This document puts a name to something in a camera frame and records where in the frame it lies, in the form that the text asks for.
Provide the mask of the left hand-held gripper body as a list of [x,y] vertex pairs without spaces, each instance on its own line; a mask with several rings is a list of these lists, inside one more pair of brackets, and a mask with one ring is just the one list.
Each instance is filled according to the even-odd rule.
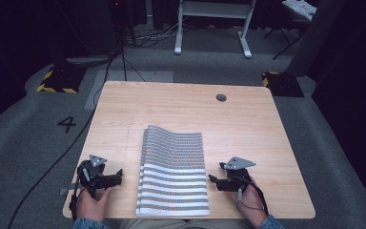
[[77,183],[87,188],[95,198],[97,189],[107,189],[117,185],[117,175],[104,176],[107,160],[100,156],[90,155],[89,160],[83,160],[77,168]]

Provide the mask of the white cloth on chair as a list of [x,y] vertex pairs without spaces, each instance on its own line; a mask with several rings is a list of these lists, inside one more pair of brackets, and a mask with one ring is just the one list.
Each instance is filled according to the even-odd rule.
[[316,12],[316,7],[305,0],[284,0],[282,4],[309,21],[313,19]]

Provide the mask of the grey floor plate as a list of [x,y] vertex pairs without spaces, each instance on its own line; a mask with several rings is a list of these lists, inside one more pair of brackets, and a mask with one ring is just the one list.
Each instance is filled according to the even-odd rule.
[[173,83],[173,72],[167,71],[99,71],[92,84],[91,92],[86,100],[84,108],[92,110],[101,95],[105,81],[137,81],[137,82],[166,82]]

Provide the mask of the white desk frame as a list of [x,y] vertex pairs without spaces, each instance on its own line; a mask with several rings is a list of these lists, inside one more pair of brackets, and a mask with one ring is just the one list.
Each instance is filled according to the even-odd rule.
[[249,3],[216,3],[216,2],[198,2],[194,0],[179,0],[177,12],[177,34],[175,38],[174,53],[182,53],[183,41],[183,17],[184,16],[202,16],[215,18],[243,19],[243,29],[237,33],[242,51],[246,58],[253,55],[248,45],[246,35],[254,12],[256,0],[250,0]]

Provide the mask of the person's right hand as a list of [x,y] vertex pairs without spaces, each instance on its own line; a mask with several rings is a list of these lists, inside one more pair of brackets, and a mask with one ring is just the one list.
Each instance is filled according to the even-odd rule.
[[228,197],[235,204],[236,209],[250,222],[254,229],[258,228],[268,215],[264,212],[262,200],[256,189],[249,185],[238,200],[238,193],[229,192]]

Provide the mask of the black yellow striped base plate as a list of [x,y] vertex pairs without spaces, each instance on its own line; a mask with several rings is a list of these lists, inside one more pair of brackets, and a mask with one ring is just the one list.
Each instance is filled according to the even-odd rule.
[[297,79],[287,73],[265,72],[262,74],[262,83],[271,91],[272,96],[304,96]]
[[59,69],[51,67],[43,77],[36,91],[78,94],[79,86],[86,71],[86,68],[69,67],[67,69]]

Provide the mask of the grey curtain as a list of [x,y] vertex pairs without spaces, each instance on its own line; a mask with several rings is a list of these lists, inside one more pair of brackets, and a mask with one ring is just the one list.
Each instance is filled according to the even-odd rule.
[[327,39],[336,19],[339,17],[345,0],[320,0],[312,23],[301,38],[299,46],[286,69],[292,77],[305,76]]

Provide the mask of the black chair legs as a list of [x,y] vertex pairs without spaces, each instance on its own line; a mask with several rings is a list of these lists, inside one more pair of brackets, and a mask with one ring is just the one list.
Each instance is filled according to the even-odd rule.
[[[310,27],[309,21],[294,19],[288,23],[287,28],[283,28],[283,27],[278,28],[277,30],[280,32],[282,37],[287,42],[287,46],[285,48],[283,48],[280,52],[278,52],[273,57],[273,60],[276,60],[281,54],[283,54],[285,51],[287,51],[289,48],[291,48],[296,42],[300,41],[301,38],[303,37],[303,35],[305,34],[305,32],[307,31],[307,29],[309,29],[309,27]],[[295,38],[294,40],[290,40],[288,38],[287,34],[285,33],[285,30],[287,30],[287,31],[296,30],[297,38]]]

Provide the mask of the dark equipment stand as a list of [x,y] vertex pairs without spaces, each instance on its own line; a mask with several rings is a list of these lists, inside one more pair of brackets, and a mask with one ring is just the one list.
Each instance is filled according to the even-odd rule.
[[132,45],[136,46],[136,38],[133,30],[132,11],[129,0],[106,0],[113,29],[116,39],[119,44],[127,40],[127,35],[130,36]]

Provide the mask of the person's left hand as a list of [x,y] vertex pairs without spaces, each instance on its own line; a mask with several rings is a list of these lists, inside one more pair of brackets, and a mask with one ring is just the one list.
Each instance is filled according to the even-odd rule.
[[82,191],[76,204],[76,216],[103,222],[111,195],[112,188],[106,189],[99,199],[93,198],[88,191]]

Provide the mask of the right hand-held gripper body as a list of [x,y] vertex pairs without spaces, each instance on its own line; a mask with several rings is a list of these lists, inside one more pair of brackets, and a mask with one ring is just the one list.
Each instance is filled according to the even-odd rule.
[[233,156],[227,163],[220,162],[219,166],[226,171],[227,177],[227,181],[221,184],[229,186],[230,192],[245,191],[251,183],[247,168],[255,165],[255,162],[237,156]]

